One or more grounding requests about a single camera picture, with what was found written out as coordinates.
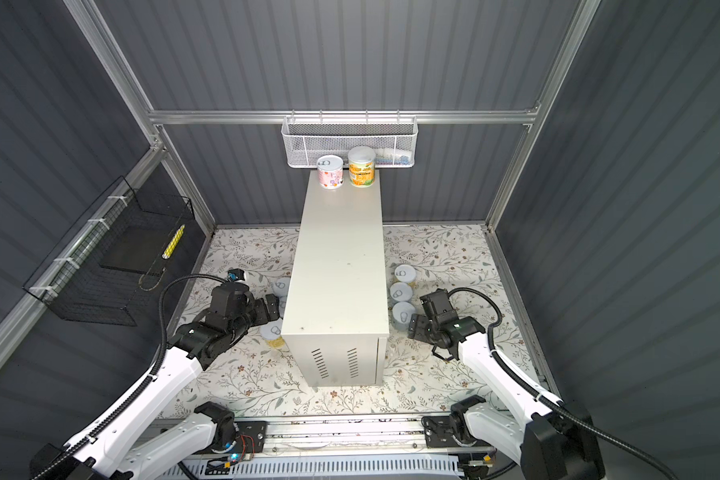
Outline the pink label can front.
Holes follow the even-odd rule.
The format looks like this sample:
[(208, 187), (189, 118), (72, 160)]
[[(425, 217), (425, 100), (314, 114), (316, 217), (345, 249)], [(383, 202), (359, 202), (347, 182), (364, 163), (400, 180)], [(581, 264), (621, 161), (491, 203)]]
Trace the pink label can front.
[(316, 162), (318, 183), (324, 189), (334, 190), (343, 185), (343, 159), (337, 155), (323, 155)]

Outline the orange label can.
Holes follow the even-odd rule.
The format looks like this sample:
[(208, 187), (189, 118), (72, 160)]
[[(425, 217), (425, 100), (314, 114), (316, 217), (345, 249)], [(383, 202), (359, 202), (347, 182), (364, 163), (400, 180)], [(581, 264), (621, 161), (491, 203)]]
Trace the orange label can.
[(364, 188), (375, 181), (376, 152), (368, 146), (357, 146), (348, 151), (348, 168), (351, 184)]

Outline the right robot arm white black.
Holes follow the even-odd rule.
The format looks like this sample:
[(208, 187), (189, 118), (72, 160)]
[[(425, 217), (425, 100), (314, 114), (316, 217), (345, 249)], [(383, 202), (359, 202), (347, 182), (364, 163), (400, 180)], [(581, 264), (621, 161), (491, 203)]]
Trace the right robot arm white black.
[[(450, 302), (457, 293), (485, 300), (496, 319), (483, 325), (461, 317)], [(562, 401), (527, 376), (494, 339), (503, 315), (487, 295), (468, 287), (437, 289), (420, 298), (424, 313), (412, 318), (408, 337), (432, 346), (432, 355), (459, 361), (489, 386), (508, 409), (507, 415), (473, 396), (452, 406), (454, 439), (460, 444), (483, 441), (518, 465), (526, 479), (602, 479), (605, 465), (591, 418), (584, 410), (573, 419), (557, 412)]]

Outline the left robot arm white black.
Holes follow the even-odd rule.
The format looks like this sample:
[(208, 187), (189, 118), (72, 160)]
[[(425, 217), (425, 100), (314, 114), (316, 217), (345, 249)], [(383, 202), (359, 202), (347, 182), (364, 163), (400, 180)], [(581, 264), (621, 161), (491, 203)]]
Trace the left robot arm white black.
[(239, 461), (255, 444), (229, 409), (207, 401), (179, 424), (136, 442), (167, 404), (254, 327), (280, 318), (274, 294), (257, 298), (239, 274), (218, 278), (210, 305), (173, 335), (164, 334), (149, 369), (101, 416), (60, 447), (31, 460), (33, 479), (155, 479), (209, 449)]

